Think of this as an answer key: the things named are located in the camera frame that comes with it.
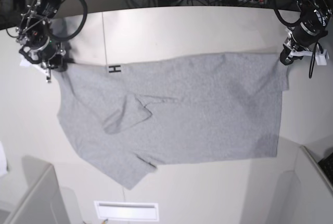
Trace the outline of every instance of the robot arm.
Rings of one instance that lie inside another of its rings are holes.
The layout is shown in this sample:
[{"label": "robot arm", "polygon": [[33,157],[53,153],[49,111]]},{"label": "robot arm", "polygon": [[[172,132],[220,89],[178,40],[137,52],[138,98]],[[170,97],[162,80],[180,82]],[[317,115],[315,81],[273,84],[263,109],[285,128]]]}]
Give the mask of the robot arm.
[{"label": "robot arm", "polygon": [[284,50],[280,54],[280,61],[290,65],[303,56],[311,56],[309,78],[312,77],[314,61],[318,65],[325,65],[328,59],[327,51],[323,50],[319,40],[327,35],[326,27],[332,11],[326,0],[295,0],[301,10],[301,16],[296,22],[285,21],[273,0],[273,8],[277,18],[287,27],[288,37],[284,42]]},{"label": "robot arm", "polygon": [[87,14],[85,0],[79,0],[83,7],[83,18],[78,29],[67,37],[55,36],[52,33],[51,19],[56,15],[64,0],[32,0],[28,11],[22,14],[17,27],[17,42],[22,46],[19,53],[39,70],[43,71],[50,82],[51,70],[62,68],[66,51],[63,42],[79,34]]}]

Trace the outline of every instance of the gray t-shirt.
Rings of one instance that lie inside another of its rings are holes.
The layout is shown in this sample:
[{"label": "gray t-shirt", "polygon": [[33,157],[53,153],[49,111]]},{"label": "gray t-shirt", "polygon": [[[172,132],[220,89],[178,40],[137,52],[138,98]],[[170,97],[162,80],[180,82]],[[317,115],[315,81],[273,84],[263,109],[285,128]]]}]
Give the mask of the gray t-shirt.
[{"label": "gray t-shirt", "polygon": [[276,54],[69,64],[55,77],[73,148],[128,189],[159,164],[276,156],[288,88]]}]

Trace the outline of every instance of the electronic device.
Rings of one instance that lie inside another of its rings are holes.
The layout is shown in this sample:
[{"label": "electronic device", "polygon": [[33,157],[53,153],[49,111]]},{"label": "electronic device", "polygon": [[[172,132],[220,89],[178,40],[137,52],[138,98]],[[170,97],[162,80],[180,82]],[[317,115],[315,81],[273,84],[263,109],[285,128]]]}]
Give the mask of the electronic device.
[{"label": "electronic device", "polygon": [[327,35],[326,27],[332,11],[326,0],[295,0],[301,10],[300,18],[296,22],[285,21],[279,13],[276,2],[273,0],[273,9],[280,22],[287,27],[288,37],[284,42],[284,50],[280,54],[280,61],[290,65],[295,60],[310,56],[309,78],[312,77],[314,62],[326,65],[329,58],[326,50],[322,48],[319,40]]}]

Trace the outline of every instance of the folded sleeve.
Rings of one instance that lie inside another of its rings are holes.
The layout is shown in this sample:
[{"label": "folded sleeve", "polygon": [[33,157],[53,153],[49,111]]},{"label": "folded sleeve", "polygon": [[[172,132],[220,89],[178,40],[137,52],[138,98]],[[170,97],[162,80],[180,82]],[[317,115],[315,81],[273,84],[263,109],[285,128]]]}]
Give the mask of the folded sleeve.
[{"label": "folded sleeve", "polygon": [[77,102],[98,118],[108,134],[117,134],[151,117],[121,77],[105,76],[102,67],[69,64],[57,78]]}]

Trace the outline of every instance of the white bracket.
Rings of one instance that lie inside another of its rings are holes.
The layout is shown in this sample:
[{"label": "white bracket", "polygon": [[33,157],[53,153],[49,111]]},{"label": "white bracket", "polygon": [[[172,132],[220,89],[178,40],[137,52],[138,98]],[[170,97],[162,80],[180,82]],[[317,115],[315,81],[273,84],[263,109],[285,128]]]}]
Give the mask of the white bracket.
[{"label": "white bracket", "polygon": [[41,66],[39,64],[31,64],[29,61],[27,61],[25,59],[25,57],[22,54],[20,54],[20,57],[21,57],[21,62],[20,62],[21,67],[34,67],[34,68],[36,68],[39,72],[41,72],[42,74],[44,74],[46,76],[46,81],[48,83],[50,83],[50,78],[51,78],[50,69],[43,69],[43,68],[41,68]]},{"label": "white bracket", "polygon": [[[293,56],[296,57],[301,57],[301,56],[312,56],[312,52],[311,51],[291,51],[289,54],[289,57],[292,58]],[[316,52],[316,62],[317,65],[327,65],[327,60],[329,60],[329,55],[326,49],[324,49],[323,53],[320,52],[320,50],[318,50]]]}]

